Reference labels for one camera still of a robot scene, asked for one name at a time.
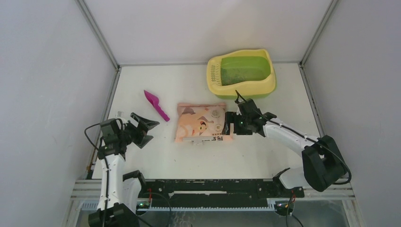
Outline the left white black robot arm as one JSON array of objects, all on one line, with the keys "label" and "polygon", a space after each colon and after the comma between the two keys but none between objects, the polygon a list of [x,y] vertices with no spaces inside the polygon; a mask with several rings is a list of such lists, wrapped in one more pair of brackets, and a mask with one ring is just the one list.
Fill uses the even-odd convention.
[{"label": "left white black robot arm", "polygon": [[88,216],[91,227],[138,227],[136,214],[138,197],[144,196],[148,185],[139,171],[124,173],[126,151],[130,144],[143,148],[152,139],[148,131],[159,122],[135,113],[129,119],[111,118],[100,122],[101,145],[96,147],[101,163],[101,192],[97,209]]}]

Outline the pink cat litter bag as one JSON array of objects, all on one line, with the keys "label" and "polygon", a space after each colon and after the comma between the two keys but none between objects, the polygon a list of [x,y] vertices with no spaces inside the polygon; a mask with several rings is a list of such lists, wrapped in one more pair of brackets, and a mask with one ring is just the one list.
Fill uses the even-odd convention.
[{"label": "pink cat litter bag", "polygon": [[[219,136],[223,134],[227,105],[224,102],[216,104],[177,105],[178,121],[175,142],[183,142],[184,137]],[[233,137],[233,130],[228,136]]]}]

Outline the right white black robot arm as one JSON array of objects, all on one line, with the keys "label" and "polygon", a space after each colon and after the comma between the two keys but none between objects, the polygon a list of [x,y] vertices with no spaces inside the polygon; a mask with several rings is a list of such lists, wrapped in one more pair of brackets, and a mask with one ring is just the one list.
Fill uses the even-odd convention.
[{"label": "right white black robot arm", "polygon": [[301,167],[288,167],[273,177],[276,195],[285,197],[292,189],[305,186],[323,192],[331,185],[340,185],[339,179],[344,176],[347,177],[345,183],[351,181],[352,173],[334,138],[329,135],[316,137],[303,133],[284,123],[273,113],[262,113],[252,99],[235,102],[238,110],[225,113],[224,133],[259,134],[280,142],[302,159]]}]

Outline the black sealing clip strip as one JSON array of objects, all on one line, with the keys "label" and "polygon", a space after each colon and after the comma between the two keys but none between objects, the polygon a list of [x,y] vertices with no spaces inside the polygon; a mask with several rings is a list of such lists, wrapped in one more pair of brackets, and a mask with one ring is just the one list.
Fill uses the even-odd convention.
[{"label": "black sealing clip strip", "polygon": [[232,136],[219,135],[219,136],[205,136],[205,137],[184,137],[182,139],[184,142],[191,142],[193,145],[203,145],[204,142],[221,142],[221,141],[231,141]]}]

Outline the magenta plastic scoop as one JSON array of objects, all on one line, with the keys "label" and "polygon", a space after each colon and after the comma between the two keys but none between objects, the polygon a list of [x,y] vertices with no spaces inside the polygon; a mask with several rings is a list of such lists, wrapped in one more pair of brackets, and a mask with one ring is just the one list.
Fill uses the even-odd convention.
[{"label": "magenta plastic scoop", "polygon": [[170,121],[169,116],[163,111],[160,106],[159,98],[146,90],[144,90],[144,95],[149,103],[153,106],[153,108],[157,111],[157,113],[163,118],[163,120],[166,122]]}]

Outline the yellow green litter box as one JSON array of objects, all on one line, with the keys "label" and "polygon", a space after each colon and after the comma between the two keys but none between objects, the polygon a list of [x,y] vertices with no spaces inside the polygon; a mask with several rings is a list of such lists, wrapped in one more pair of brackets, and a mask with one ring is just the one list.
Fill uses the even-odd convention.
[{"label": "yellow green litter box", "polygon": [[211,58],[206,80],[211,93],[222,99],[266,97],[277,86],[276,73],[265,49],[244,49]]}]

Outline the green cat litter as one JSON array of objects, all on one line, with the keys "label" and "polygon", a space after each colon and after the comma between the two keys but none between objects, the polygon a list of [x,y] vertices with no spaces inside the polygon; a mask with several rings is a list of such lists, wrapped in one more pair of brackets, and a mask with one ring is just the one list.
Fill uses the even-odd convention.
[{"label": "green cat litter", "polygon": [[271,73],[270,66],[267,67],[229,67],[221,69],[221,84],[223,86],[233,85],[246,81],[261,81]]}]

